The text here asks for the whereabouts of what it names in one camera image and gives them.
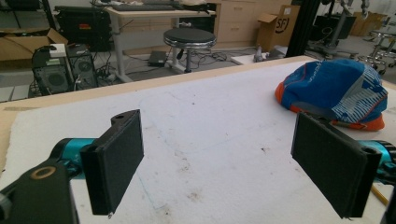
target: sf logo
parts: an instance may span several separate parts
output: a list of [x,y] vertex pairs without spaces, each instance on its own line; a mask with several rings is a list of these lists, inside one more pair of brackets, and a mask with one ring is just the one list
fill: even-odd
[[276,22],[275,33],[281,34],[288,28],[290,18],[279,18]]

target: patterned hat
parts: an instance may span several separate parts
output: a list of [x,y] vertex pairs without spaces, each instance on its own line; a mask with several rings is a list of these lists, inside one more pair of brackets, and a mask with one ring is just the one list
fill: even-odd
[[381,112],[388,92],[374,68],[353,60],[317,61],[299,67],[276,88],[287,109],[332,119],[333,124],[377,131],[385,127]]

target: cardboard box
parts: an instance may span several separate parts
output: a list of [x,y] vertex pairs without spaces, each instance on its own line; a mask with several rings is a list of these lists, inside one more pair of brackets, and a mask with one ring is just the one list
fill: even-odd
[[0,70],[31,68],[35,49],[49,44],[67,44],[53,29],[1,30]]
[[277,15],[262,13],[258,18],[261,26],[256,44],[262,46],[263,51],[270,51],[275,45],[287,47],[299,10],[299,6],[284,5]]
[[356,36],[367,36],[370,35],[370,31],[379,30],[383,22],[388,18],[387,15],[371,13],[366,20],[361,16],[361,12],[355,12],[353,16],[356,17],[355,23],[353,23],[350,35]]

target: gray floor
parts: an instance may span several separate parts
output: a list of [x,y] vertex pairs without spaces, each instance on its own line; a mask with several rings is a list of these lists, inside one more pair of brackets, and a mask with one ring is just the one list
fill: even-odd
[[[359,53],[359,55],[369,55],[374,49],[375,42],[366,41],[361,36],[350,36],[348,39],[340,40],[338,49],[351,49]],[[216,69],[228,66],[237,66],[236,63],[232,62],[231,58],[234,56],[243,56],[253,54],[254,48],[245,49],[225,49],[225,50],[200,50],[193,53],[192,57],[192,72],[205,71],[210,69]],[[314,51],[306,51],[305,55],[322,60],[324,59],[323,54]],[[270,59],[276,59],[278,55],[273,56]],[[165,67],[149,67],[147,66],[147,59],[149,55],[140,55],[134,57],[125,56],[125,67],[127,76],[133,81],[140,81],[145,79],[167,77],[177,75],[176,71],[165,66]],[[349,58],[348,53],[339,52],[333,57],[334,59]],[[95,57],[95,66],[106,64],[107,60],[110,62],[112,67],[116,67],[116,60],[114,53],[109,55],[108,52],[98,53]],[[185,64],[185,56],[180,60],[180,63]],[[382,78],[386,81],[396,84],[396,68],[387,68],[387,71]],[[29,85],[33,82],[33,73],[29,70],[21,70],[16,72],[3,72],[0,73],[0,88],[17,85]],[[117,85],[121,82],[113,77],[100,78],[99,85]]]

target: stool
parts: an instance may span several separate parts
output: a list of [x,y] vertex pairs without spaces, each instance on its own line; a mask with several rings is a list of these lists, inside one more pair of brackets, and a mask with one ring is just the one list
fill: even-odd
[[194,28],[175,28],[163,34],[163,42],[173,48],[181,49],[181,52],[177,55],[178,59],[181,58],[184,50],[187,51],[186,69],[184,72],[190,73],[191,50],[212,48],[216,44],[216,37],[208,31]]
[[393,58],[393,63],[388,64],[389,67],[392,67],[396,62],[395,61],[396,54],[393,54],[391,52],[395,43],[393,40],[386,52],[380,51],[381,46],[385,39],[394,39],[396,34],[385,31],[373,30],[370,32],[370,35],[379,38],[378,44],[375,45],[373,52],[369,56],[359,56],[358,59],[359,61],[364,61],[370,64],[375,70],[378,69],[379,65],[383,66],[383,69],[379,70],[378,73],[380,75],[384,75],[385,72],[387,71],[387,63],[382,60],[383,57]]

